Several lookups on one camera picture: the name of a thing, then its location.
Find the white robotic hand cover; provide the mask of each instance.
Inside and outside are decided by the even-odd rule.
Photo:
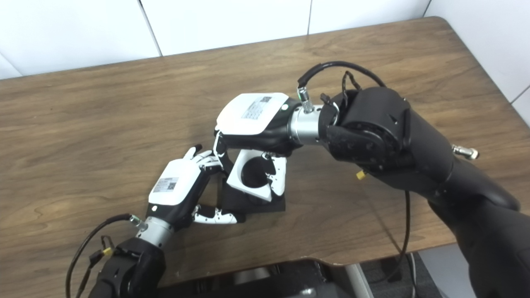
[[[201,166],[220,166],[212,151],[204,151],[194,156],[192,147],[181,159],[170,161],[149,193],[149,203],[175,206],[185,198],[201,173]]]
[[[243,93],[217,117],[216,130],[225,135],[257,135],[265,130],[289,96],[283,93]]]

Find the white wall panel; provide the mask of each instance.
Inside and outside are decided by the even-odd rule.
[[[17,71],[13,65],[0,54],[0,80],[17,76],[21,76],[19,71]]]
[[[311,0],[143,0],[163,55],[307,34]]]
[[[445,18],[511,102],[530,79],[530,1],[432,0],[426,16]]]
[[[313,0],[309,33],[416,19],[429,0]]]
[[[136,0],[3,0],[0,52],[22,75],[158,56]]]

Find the label sticker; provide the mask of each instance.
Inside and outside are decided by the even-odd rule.
[[[160,178],[153,189],[153,192],[173,192],[179,178]]]
[[[263,108],[267,105],[271,98],[272,97],[270,96],[256,98],[256,100],[254,100],[254,102],[245,111],[241,118],[257,120],[258,118],[260,118],[261,113],[263,113]]]

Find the black wire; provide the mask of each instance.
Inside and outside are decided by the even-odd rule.
[[[81,253],[87,246],[87,244],[90,242],[92,237],[94,237],[102,228],[105,226],[117,222],[117,221],[128,221],[131,217],[130,214],[120,214],[113,217],[107,218],[104,222],[102,222],[100,225],[98,225],[95,229],[90,232],[90,234],[85,238],[83,243],[81,243],[81,246],[77,249],[77,252],[74,255],[74,258],[72,259],[72,262],[70,263],[70,267],[68,268],[68,271],[66,272],[66,298],[71,298],[70,294],[70,283],[72,282],[72,272],[74,271],[75,264],[77,263],[77,260],[81,256]]]
[[[407,246],[409,245],[409,237],[410,237],[410,193],[408,190],[405,191],[405,239],[403,240],[403,247],[401,248],[399,259],[397,259],[397,264],[394,270],[387,276],[378,279],[376,281],[368,282],[369,284],[375,284],[380,283],[388,280],[394,274],[396,274],[399,271],[399,267],[401,264],[401,261],[403,260],[403,257],[407,253]]]
[[[114,243],[112,242],[112,238],[110,238],[110,236],[107,236],[107,235],[101,236],[101,246],[103,246],[103,250],[105,250],[107,248],[107,244],[105,243],[105,239],[108,241],[109,247],[112,250],[114,250],[115,246],[114,246]]]
[[[85,271],[85,276],[83,276],[83,280],[81,281],[81,285],[79,285],[79,289],[77,289],[77,294],[75,295],[75,298],[80,298],[81,294],[83,294],[83,291],[85,290],[86,283],[89,281],[90,272],[92,270],[92,267],[89,266]]]
[[[311,67],[307,72],[305,72],[305,74],[303,74],[298,79],[298,88],[305,87],[307,85],[307,83],[309,82],[309,80],[314,75],[316,75],[317,73],[323,71],[324,69],[326,69],[328,67],[338,67],[338,66],[347,67],[347,68],[351,68],[351,69],[353,69],[355,71],[358,71],[358,72],[368,76],[372,80],[374,80],[374,82],[376,82],[379,86],[386,87],[385,83],[383,83],[383,81],[376,74],[374,74],[373,72],[367,70],[366,68],[364,68],[364,67],[362,67],[360,65],[357,65],[357,64],[351,63],[351,62],[346,62],[346,61],[329,61],[329,62],[326,62],[326,63],[317,64],[317,65]]]
[[[412,279],[412,286],[414,287],[414,290],[416,291],[416,298],[421,298],[420,294],[418,292],[418,285],[416,281],[414,280],[414,266],[412,265],[412,260],[410,258],[414,258],[412,254],[407,255],[407,263],[409,263],[409,271],[410,271],[410,278]]]
[[[346,78],[347,77],[350,78],[351,84],[355,87],[357,91],[361,91],[363,89],[361,88],[361,85],[359,85],[359,83],[355,81],[354,75],[351,72],[346,71],[344,73],[344,76],[342,76],[342,93],[346,94]]]

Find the wood grain surface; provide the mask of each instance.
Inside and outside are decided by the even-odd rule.
[[[114,214],[143,216],[168,161],[212,146],[226,103],[245,92],[295,96],[298,77],[327,60],[371,69],[450,142],[479,149],[475,164],[530,214],[530,130],[442,19],[15,78],[0,81],[0,296],[63,296],[87,233]],[[311,80],[313,97],[340,92],[343,71]],[[179,232],[161,284],[300,258],[341,265],[396,254],[403,193],[358,181],[357,171],[323,148],[301,148],[288,159],[286,212]],[[213,204],[215,193],[211,182],[201,202]],[[135,230],[123,223],[103,234],[120,242]],[[418,196],[410,241],[411,250],[454,242]],[[74,289],[98,248],[88,246]]]

